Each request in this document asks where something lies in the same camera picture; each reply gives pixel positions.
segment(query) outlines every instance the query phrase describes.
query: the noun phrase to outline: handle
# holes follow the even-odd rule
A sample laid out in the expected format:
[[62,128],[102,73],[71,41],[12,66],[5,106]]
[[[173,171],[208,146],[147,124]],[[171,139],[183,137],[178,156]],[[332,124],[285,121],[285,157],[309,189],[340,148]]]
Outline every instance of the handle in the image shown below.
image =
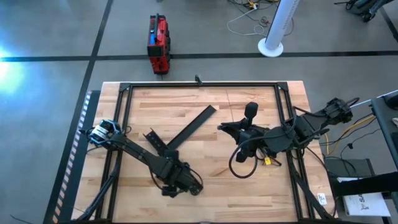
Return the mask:
[[157,21],[158,20],[159,20],[159,13],[157,13],[155,16],[155,28],[154,28],[155,42],[157,42],[157,26],[158,26]]

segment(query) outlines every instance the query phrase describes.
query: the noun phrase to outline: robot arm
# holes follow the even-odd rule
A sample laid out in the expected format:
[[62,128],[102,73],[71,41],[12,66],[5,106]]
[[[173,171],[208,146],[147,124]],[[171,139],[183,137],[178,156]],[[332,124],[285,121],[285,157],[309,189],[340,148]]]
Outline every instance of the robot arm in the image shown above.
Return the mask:
[[[191,170],[188,163],[181,162],[171,157],[153,155],[128,139],[121,131],[120,125],[114,121],[102,120],[99,125],[88,131],[84,131],[84,133],[88,136],[90,143],[96,146],[103,146],[105,149],[111,151],[123,150],[130,156],[147,165],[151,177],[154,179],[153,174],[155,174],[155,176],[165,184],[165,186],[161,188],[162,195],[164,196],[174,198],[179,193],[188,191],[190,191],[192,195],[198,195],[203,189],[203,183],[199,182],[192,175],[191,171],[194,171]],[[112,186],[119,169],[120,164],[116,164],[93,202],[86,209],[84,214],[74,220],[74,222],[90,219],[100,204],[100,201],[102,201],[106,192]]]
[[198,195],[203,186],[192,175],[188,163],[182,163],[178,159],[155,156],[122,133],[120,125],[111,120],[102,120],[91,133],[90,143],[100,145],[108,150],[123,150],[130,156],[138,159],[148,166],[151,173],[168,185],[168,189],[188,190],[192,195]]
[[303,111],[304,114],[295,115],[285,121],[282,126],[272,129],[252,124],[252,119],[257,114],[258,105],[250,102],[246,105],[244,112],[246,118],[238,122],[221,123],[218,129],[231,135],[237,145],[249,139],[263,136],[260,140],[248,141],[247,144],[242,145],[236,156],[237,162],[244,162],[247,157],[253,157],[260,147],[267,151],[268,156],[276,157],[279,152],[305,148],[312,140],[328,132],[329,130],[326,129],[328,125],[351,121],[353,114],[349,104],[357,100],[355,98],[344,102],[341,99],[334,98],[326,104],[325,108],[316,113],[294,108]]

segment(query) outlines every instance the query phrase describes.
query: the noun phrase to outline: red case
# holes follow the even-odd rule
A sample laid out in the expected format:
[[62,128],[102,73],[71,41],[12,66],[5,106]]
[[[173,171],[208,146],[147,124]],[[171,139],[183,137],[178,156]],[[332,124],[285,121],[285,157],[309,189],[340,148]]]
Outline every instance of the red case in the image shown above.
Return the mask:
[[165,16],[150,16],[147,51],[154,73],[167,74],[170,69],[170,35]]

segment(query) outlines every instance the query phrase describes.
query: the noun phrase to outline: butcher block tabletop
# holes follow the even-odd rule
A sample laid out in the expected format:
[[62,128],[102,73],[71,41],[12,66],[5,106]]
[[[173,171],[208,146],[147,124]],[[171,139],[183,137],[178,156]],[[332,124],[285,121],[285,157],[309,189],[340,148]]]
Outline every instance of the butcher block tabletop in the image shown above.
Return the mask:
[[[292,105],[310,110],[303,82],[287,83]],[[102,119],[113,119],[119,84],[103,83],[94,126]],[[127,94],[124,94],[120,124],[126,100]],[[143,136],[151,128],[168,143],[208,105],[216,109],[177,149],[180,159],[201,175],[204,189],[198,196],[182,193],[175,198],[164,197],[153,183],[148,167],[124,152],[113,222],[296,222],[285,153],[277,155],[282,166],[265,166],[259,162],[257,171],[248,179],[238,179],[228,169],[228,160],[236,149],[235,141],[216,127],[222,122],[243,119],[244,108],[250,101],[259,105],[254,124],[267,128],[280,125],[274,89],[270,87],[134,88],[128,119],[131,132],[127,137],[153,154],[157,154],[155,149]],[[287,118],[283,94],[282,102]],[[311,142],[309,148],[322,158],[318,141]],[[72,218],[79,217],[98,193],[105,157],[104,148],[87,153]],[[312,153],[305,153],[303,159],[311,191],[315,196],[326,195],[324,207],[332,213],[335,204],[326,171]],[[238,174],[246,175],[253,163],[254,158],[248,158],[242,164],[233,162],[233,167]],[[303,214],[307,217],[304,196],[299,192]],[[103,217],[108,211],[109,195],[110,190],[104,200]]]

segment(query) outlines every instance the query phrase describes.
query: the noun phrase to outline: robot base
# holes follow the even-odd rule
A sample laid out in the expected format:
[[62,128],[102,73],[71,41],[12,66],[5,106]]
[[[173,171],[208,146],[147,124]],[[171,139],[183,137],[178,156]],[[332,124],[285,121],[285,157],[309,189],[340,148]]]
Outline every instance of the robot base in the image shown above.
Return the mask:
[[264,56],[267,57],[278,57],[282,54],[282,52],[284,51],[284,46],[282,45],[282,43],[279,43],[278,47],[274,50],[271,49],[267,49],[266,48],[266,39],[267,38],[263,38],[259,41],[257,47],[260,51],[261,54],[263,54]]

